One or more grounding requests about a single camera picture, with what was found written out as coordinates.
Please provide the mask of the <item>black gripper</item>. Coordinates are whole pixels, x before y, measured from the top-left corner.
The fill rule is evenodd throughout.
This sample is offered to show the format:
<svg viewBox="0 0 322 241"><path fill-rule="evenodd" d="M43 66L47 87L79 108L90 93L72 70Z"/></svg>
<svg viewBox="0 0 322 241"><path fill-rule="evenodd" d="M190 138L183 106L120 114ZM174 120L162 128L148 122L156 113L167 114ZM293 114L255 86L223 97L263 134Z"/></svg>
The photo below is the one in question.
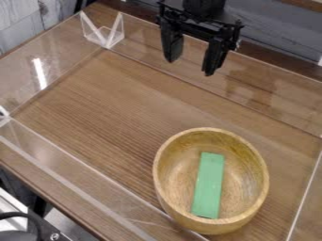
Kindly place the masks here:
<svg viewBox="0 0 322 241"><path fill-rule="evenodd" d="M226 0L159 0L158 24L163 56L172 63L183 53L183 35L209 41L202 71L211 76L229 50L238 48L242 20L226 10Z"/></svg>

